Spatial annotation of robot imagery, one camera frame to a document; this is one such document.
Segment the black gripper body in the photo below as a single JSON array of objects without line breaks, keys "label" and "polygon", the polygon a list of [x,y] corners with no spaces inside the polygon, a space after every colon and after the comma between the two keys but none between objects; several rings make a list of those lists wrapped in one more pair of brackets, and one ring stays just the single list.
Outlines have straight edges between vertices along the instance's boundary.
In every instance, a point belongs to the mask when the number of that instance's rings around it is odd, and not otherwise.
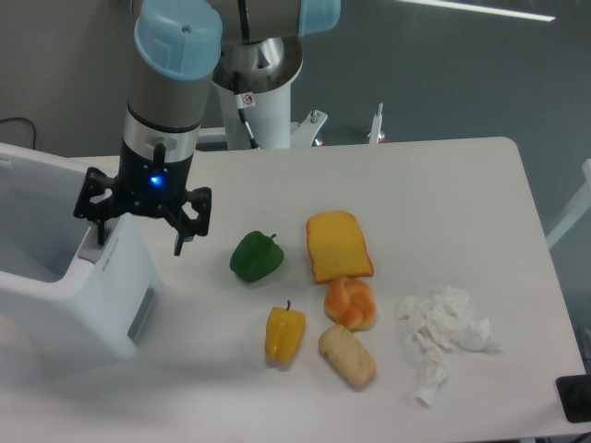
[{"label": "black gripper body", "polygon": [[180,162],[158,163],[123,143],[112,195],[113,215],[164,218],[170,213],[176,219],[187,218],[183,206],[192,160],[190,154]]}]

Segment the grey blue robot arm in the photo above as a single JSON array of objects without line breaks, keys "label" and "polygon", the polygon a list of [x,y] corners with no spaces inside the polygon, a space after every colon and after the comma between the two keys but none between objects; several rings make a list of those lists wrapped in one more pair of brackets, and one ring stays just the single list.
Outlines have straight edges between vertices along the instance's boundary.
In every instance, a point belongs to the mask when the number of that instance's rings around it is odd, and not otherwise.
[{"label": "grey blue robot arm", "polygon": [[291,122],[303,36],[332,29],[337,1],[137,1],[135,52],[118,172],[86,172],[77,218],[107,238],[126,213],[163,219],[177,243],[209,231],[211,191],[186,183],[211,89],[232,150],[305,146]]}]

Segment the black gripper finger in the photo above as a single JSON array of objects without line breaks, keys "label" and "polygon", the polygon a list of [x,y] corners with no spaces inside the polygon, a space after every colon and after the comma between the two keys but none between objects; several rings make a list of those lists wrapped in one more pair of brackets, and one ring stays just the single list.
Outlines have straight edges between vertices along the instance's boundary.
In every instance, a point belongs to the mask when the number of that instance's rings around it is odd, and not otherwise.
[{"label": "black gripper finger", "polygon": [[182,190],[161,204],[161,215],[176,232],[174,255],[180,256],[185,242],[209,233],[212,191],[209,187]]},{"label": "black gripper finger", "polygon": [[104,245],[106,223],[125,213],[124,194],[117,177],[90,167],[80,189],[73,215],[96,225],[97,243]]}]

